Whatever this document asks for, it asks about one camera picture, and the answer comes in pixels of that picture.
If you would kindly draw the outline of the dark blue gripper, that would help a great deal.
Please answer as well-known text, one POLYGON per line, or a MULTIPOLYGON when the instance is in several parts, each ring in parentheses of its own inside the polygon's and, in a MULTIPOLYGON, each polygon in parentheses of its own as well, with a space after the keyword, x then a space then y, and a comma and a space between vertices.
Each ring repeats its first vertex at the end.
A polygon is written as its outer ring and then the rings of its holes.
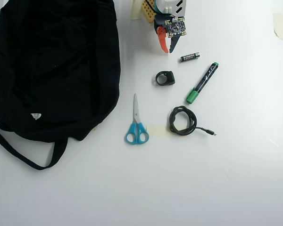
POLYGON ((170 49, 168 50, 166 46, 166 32, 169 32, 172 28, 170 25, 166 24, 166 21, 172 22, 173 15, 161 15, 156 14, 154 17, 154 29, 157 32, 158 40, 161 46, 161 49, 165 53, 172 53, 180 39, 180 36, 174 36, 171 38, 170 49))

